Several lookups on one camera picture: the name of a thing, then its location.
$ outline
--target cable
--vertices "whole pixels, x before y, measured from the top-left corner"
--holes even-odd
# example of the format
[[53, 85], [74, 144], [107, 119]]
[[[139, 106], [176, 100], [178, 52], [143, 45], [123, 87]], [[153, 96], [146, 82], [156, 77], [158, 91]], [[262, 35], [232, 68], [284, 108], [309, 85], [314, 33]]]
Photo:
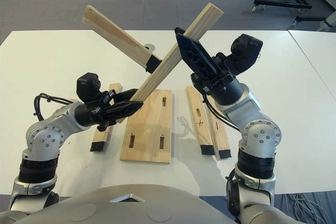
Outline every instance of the cable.
[[305, 194], [298, 194], [296, 196], [289, 195], [290, 199], [293, 200], [293, 212], [296, 220], [304, 221], [305, 223], [310, 223], [308, 218], [315, 224], [329, 224], [330, 219], [327, 213], [321, 207], [321, 200], [319, 199], [319, 204], [307, 198]]
[[210, 112], [213, 113], [215, 117], [217, 117], [220, 121], [230, 126], [231, 128], [237, 131], [240, 131], [231, 121], [228, 120], [228, 118], [226, 118], [225, 116], [221, 115], [218, 111], [216, 111], [216, 109], [208, 101], [206, 95], [203, 96], [203, 100], [204, 100], [203, 102], [205, 103], [205, 105], [208, 107]]
[[52, 97], [48, 94], [45, 94], [45, 93], [41, 93], [39, 94], [37, 97], [35, 97], [34, 99], [34, 109], [35, 109], [35, 113], [34, 115], [37, 116], [38, 120], [39, 121], [42, 121], [44, 120], [42, 114], [41, 114], [41, 110], [40, 110], [40, 101], [41, 101], [41, 98], [43, 99], [46, 99], [47, 102], [57, 102], [57, 103], [61, 103], [61, 104], [64, 104], [64, 105], [69, 105], [73, 102], [71, 102], [70, 100], [67, 100], [67, 99], [64, 99], [64, 98], [61, 98], [61, 97]]

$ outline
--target black cable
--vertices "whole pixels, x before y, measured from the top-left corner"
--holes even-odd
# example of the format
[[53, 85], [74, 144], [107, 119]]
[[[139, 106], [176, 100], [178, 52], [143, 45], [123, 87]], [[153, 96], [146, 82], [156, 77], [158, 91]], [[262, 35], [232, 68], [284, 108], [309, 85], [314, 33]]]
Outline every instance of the black cable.
[[228, 118], [226, 118], [225, 116], [221, 115], [218, 111], [216, 111], [216, 109], [209, 103], [209, 101], [208, 101], [208, 99], [205, 95], [203, 96], [203, 100], [204, 100], [203, 102], [205, 103], [205, 105], [208, 107], [210, 112], [213, 113], [213, 115], [215, 117], [217, 117], [221, 122], [225, 123], [226, 125], [230, 126], [231, 128], [239, 131], [239, 129], [234, 124], [232, 124], [232, 122], [230, 122], [228, 120]]
[[47, 102], [57, 102], [57, 103], [61, 103], [61, 104], [64, 104], [64, 105], [69, 105], [73, 102], [71, 102], [70, 100], [67, 100], [67, 99], [64, 99], [64, 98], [61, 98], [61, 97], [52, 97], [48, 94], [45, 94], [45, 93], [41, 93], [39, 94], [37, 97], [35, 97], [34, 99], [34, 109], [35, 109], [35, 113], [34, 115], [37, 116], [38, 120], [39, 121], [42, 121], [44, 120], [42, 114], [41, 114], [41, 110], [40, 110], [40, 101], [41, 101], [41, 98], [43, 99], [46, 99]]

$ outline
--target wooden stick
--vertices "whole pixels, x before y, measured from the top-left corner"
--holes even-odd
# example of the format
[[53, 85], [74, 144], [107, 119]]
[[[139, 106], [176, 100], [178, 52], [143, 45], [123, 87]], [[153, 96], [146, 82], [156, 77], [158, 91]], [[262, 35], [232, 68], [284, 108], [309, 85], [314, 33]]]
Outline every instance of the wooden stick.
[[[192, 22], [190, 27], [185, 31], [184, 35], [199, 40], [210, 27], [219, 19], [223, 12], [215, 5], [208, 3], [201, 13]], [[167, 77], [167, 75], [181, 61], [181, 53], [177, 43], [164, 57], [156, 70], [145, 80], [137, 92], [132, 96], [131, 101], [144, 101], [159, 86], [159, 84]]]
[[203, 155], [215, 155], [206, 112], [202, 103], [201, 94], [193, 87], [185, 89], [193, 121], [193, 129]]
[[[215, 108], [215, 101], [212, 97], [208, 97], [209, 103]], [[212, 135], [213, 145], [215, 147], [215, 155], [217, 160], [231, 157], [229, 140], [226, 134], [225, 125], [221, 122], [208, 108], [205, 108], [208, 115], [210, 132]]]
[[147, 67], [148, 60], [151, 57], [152, 60], [154, 57], [154, 60], [156, 58], [156, 60], [161, 61], [157, 56], [91, 5], [86, 7], [82, 23], [105, 38], [109, 43], [113, 44], [143, 68]]
[[[116, 93], [119, 93], [121, 91], [121, 84], [120, 83], [112, 83], [109, 86], [109, 90], [114, 89]], [[113, 125], [108, 126], [107, 129], [103, 132], [100, 132], [96, 129], [92, 144], [91, 144], [91, 152], [102, 152], [104, 149], [105, 142], [109, 139], [109, 137], [112, 134]]]

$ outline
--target rectangular slot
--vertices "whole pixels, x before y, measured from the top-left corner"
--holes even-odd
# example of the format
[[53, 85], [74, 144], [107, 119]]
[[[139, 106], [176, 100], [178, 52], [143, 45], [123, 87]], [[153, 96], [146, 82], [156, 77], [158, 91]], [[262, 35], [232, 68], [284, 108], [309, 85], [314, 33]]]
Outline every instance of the rectangular slot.
[[129, 148], [133, 148], [134, 147], [134, 140], [135, 140], [135, 135], [131, 135], [130, 145], [128, 146]]
[[160, 136], [160, 149], [163, 150], [163, 141], [164, 141], [164, 136]]
[[162, 98], [162, 107], [166, 107], [167, 97]]
[[200, 118], [201, 117], [201, 112], [200, 112], [199, 109], [196, 109], [196, 113], [197, 113], [198, 117]]

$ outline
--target wooden board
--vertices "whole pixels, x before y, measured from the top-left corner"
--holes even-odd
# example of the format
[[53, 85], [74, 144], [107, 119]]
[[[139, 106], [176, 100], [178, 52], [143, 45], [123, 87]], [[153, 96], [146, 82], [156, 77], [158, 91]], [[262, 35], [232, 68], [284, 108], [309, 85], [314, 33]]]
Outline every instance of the wooden board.
[[[218, 7], [208, 3], [185, 31], [184, 35], [194, 40], [199, 40], [222, 14], [223, 12]], [[146, 100], [181, 60], [181, 53], [176, 43], [130, 100], [139, 102]]]
[[201, 94], [193, 86], [188, 86], [186, 93], [195, 137], [201, 147], [201, 152], [203, 155], [214, 155], [214, 147]]
[[[215, 101], [212, 97], [208, 96], [210, 104], [216, 108]], [[207, 112], [210, 132], [215, 147], [215, 155], [217, 160], [231, 157], [230, 144], [225, 130], [225, 124], [220, 121], [205, 105]]]
[[[119, 93], [121, 91], [121, 84], [120, 83], [112, 83], [109, 85], [109, 90], [114, 89], [116, 93]], [[107, 129], [103, 132], [100, 132], [96, 129], [92, 144], [91, 144], [91, 152], [101, 152], [104, 149], [105, 142], [110, 138], [113, 130], [113, 125], [107, 127]]]
[[154, 90], [128, 121], [120, 160], [170, 163], [171, 90]]
[[151, 57], [160, 60], [153, 52], [150, 52], [91, 5], [86, 7], [82, 23], [90, 27], [143, 68], [146, 68], [146, 64]]

